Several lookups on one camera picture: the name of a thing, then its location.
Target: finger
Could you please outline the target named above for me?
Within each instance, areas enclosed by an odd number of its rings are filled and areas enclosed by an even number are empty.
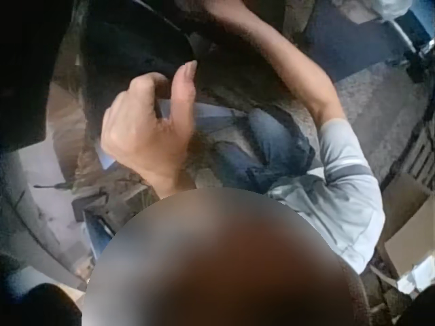
[[[184,134],[190,134],[194,127],[193,108],[196,89],[194,77],[196,61],[181,66],[175,73],[171,89],[171,122]]]
[[[103,130],[106,130],[107,128],[109,128],[112,124],[113,121],[113,116],[116,115],[116,112],[118,111],[118,107],[121,106],[122,101],[124,100],[126,95],[126,92],[121,92],[119,93],[113,103],[111,104],[110,108],[106,109],[104,116],[103,116],[103,127],[101,129],[101,132],[103,132]]]
[[[168,79],[161,73],[147,73],[134,78],[128,88],[129,99],[136,102],[129,110],[140,110],[149,115],[155,116],[154,103],[156,91],[169,87]]]

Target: denim leg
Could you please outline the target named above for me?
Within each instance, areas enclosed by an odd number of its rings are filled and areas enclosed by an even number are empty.
[[[216,143],[211,158],[211,168],[224,187],[265,194],[279,178],[234,143]]]
[[[289,113],[281,109],[268,112],[254,109],[247,120],[248,139],[269,170],[287,176],[308,171],[315,152]]]

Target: black object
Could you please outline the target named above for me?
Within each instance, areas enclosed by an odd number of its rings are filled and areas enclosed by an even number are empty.
[[[435,285],[428,287],[405,310],[396,326],[435,325]]]
[[[73,0],[9,2],[1,10],[0,151],[45,139],[48,88]]]
[[[31,289],[17,307],[15,325],[80,326],[82,312],[59,287],[44,283]]]
[[[194,58],[187,37],[173,23],[131,0],[90,1],[82,51],[85,114],[94,137],[106,108],[132,78],[151,71],[172,78]]]

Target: shirt sleeve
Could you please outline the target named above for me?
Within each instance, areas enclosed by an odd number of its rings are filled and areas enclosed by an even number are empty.
[[[381,191],[349,122],[333,119],[319,131],[325,179],[280,181],[269,196],[304,217],[356,272],[373,256],[385,215]]]

